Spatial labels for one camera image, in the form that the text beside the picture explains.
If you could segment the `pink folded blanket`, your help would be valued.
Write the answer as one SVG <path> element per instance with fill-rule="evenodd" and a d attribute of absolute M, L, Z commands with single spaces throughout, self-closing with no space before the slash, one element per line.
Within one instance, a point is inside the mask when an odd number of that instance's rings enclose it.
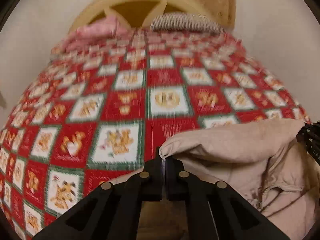
<path fill-rule="evenodd" d="M 95 21 L 92 24 L 78 27 L 71 31 L 60 43 L 61 52 L 82 48 L 89 43 L 102 38 L 113 38 L 126 34 L 129 30 L 118 21 L 116 16 L 109 15 L 106 18 Z"/>

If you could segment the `beige puffer jacket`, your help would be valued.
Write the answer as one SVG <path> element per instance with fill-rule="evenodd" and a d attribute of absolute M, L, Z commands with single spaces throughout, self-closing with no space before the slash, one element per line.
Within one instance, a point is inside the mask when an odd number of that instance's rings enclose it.
<path fill-rule="evenodd" d="M 319 221 L 319 167 L 298 132 L 303 122 L 269 119 L 177 133 L 160 148 L 201 180 L 223 180 L 290 239 Z"/>

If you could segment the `red patchwork teddy bear quilt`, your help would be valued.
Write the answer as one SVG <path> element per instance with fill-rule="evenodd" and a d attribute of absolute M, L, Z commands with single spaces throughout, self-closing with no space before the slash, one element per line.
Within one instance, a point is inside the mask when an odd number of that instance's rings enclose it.
<path fill-rule="evenodd" d="M 60 54 L 1 129 L 1 209 L 31 239 L 174 134 L 303 107 L 229 34 L 138 30 Z"/>

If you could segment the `cream wooden headboard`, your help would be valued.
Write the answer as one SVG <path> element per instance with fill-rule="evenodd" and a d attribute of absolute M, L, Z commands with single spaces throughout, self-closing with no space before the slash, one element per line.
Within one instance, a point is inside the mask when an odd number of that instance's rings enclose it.
<path fill-rule="evenodd" d="M 166 12 L 186 12 L 213 19 L 196 0 L 93 0 L 75 18 L 69 32 L 109 15 L 116 16 L 127 29 L 148 28 L 154 18 Z"/>

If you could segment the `striped pillow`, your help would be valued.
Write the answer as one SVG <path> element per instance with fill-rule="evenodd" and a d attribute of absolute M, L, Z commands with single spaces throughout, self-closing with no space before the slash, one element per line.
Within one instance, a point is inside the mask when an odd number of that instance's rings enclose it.
<path fill-rule="evenodd" d="M 155 17 L 150 25 L 152 31 L 190 31 L 201 33 L 220 34 L 224 33 L 218 23 L 203 15 L 183 12 L 171 12 Z"/>

